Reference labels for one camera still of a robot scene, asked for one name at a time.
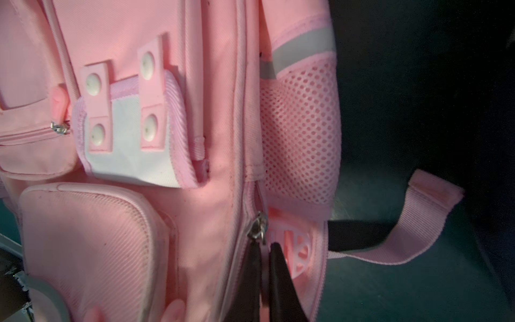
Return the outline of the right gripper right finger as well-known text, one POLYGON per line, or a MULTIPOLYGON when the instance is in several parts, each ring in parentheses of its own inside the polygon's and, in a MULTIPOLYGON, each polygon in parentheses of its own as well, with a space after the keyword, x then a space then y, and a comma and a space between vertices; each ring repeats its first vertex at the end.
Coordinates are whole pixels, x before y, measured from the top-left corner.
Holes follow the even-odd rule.
POLYGON ((270 247, 269 318, 271 322, 308 322, 291 279, 286 259, 279 243, 270 247))

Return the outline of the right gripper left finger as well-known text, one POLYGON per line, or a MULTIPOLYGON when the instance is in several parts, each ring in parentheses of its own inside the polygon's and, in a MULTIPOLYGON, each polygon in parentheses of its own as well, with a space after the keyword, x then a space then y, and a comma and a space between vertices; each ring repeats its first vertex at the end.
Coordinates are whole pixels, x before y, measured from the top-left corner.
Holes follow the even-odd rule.
POLYGON ((251 242, 245 253, 236 295, 224 321, 260 321, 262 258, 258 242, 251 242))

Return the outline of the pink backpack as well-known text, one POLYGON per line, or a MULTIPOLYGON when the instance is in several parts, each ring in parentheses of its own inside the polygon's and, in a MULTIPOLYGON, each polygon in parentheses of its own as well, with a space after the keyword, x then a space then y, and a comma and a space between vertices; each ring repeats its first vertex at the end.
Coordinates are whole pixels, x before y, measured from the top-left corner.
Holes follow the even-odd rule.
POLYGON ((1 200, 33 321, 224 321, 281 245, 317 317, 327 261, 411 261, 463 189, 416 170, 395 224, 332 221, 327 1, 2 1, 1 200))

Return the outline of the navy blue backpack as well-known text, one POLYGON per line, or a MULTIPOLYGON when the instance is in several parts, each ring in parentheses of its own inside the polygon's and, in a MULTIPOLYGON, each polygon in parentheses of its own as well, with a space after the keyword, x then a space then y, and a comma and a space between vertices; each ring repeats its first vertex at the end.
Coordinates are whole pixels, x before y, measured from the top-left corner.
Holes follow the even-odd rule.
POLYGON ((514 308, 514 2, 471 1, 465 94, 468 209, 481 254, 514 308))

